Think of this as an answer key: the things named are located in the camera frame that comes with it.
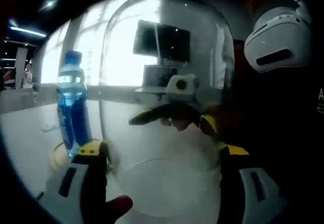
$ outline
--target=blue water bottle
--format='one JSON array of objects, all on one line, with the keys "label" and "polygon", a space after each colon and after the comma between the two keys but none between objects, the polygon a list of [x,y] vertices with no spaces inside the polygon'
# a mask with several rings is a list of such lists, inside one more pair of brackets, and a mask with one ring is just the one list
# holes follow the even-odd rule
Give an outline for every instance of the blue water bottle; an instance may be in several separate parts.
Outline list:
[{"label": "blue water bottle", "polygon": [[80,68],[82,54],[68,51],[57,80],[57,114],[64,145],[70,157],[92,141],[87,109],[85,74]]}]

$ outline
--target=person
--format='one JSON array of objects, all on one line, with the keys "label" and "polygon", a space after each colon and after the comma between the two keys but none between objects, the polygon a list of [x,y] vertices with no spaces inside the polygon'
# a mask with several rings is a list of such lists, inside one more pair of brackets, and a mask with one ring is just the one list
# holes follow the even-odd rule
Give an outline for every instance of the person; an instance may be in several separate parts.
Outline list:
[{"label": "person", "polygon": [[23,78],[23,88],[32,88],[31,64],[25,66],[25,75]]}]

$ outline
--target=laptop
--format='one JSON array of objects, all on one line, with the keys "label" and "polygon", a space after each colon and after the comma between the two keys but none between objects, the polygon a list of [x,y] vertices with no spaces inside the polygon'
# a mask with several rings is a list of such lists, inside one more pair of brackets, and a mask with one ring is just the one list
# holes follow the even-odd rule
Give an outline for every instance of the laptop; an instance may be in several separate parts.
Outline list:
[{"label": "laptop", "polygon": [[145,65],[143,84],[136,92],[147,94],[166,94],[168,83],[173,75],[178,74],[177,67]]}]

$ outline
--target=window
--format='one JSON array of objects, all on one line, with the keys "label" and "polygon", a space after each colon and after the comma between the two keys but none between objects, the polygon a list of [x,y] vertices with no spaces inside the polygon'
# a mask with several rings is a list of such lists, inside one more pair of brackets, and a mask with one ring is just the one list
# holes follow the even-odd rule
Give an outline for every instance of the window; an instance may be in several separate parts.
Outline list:
[{"label": "window", "polygon": [[56,30],[48,40],[42,65],[41,83],[56,83],[60,66],[63,41],[70,21]]},{"label": "window", "polygon": [[[127,0],[108,0],[89,8],[84,15],[74,50],[82,53],[81,68],[88,85],[101,82],[113,86],[138,86],[142,84],[144,65],[157,64],[156,57],[133,55],[133,45],[139,19],[159,21],[159,2],[143,2],[129,7],[122,13],[114,27],[105,58],[100,68],[104,35],[109,19]],[[152,14],[144,16],[143,12]]]}]

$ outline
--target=bottle cap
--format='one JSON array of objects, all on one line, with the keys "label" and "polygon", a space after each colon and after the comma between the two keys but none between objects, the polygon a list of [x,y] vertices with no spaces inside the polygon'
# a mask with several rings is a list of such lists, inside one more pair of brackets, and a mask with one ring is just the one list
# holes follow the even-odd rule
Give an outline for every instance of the bottle cap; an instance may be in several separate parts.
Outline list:
[{"label": "bottle cap", "polygon": [[79,51],[68,51],[65,54],[65,65],[79,65],[81,63],[82,53]]}]

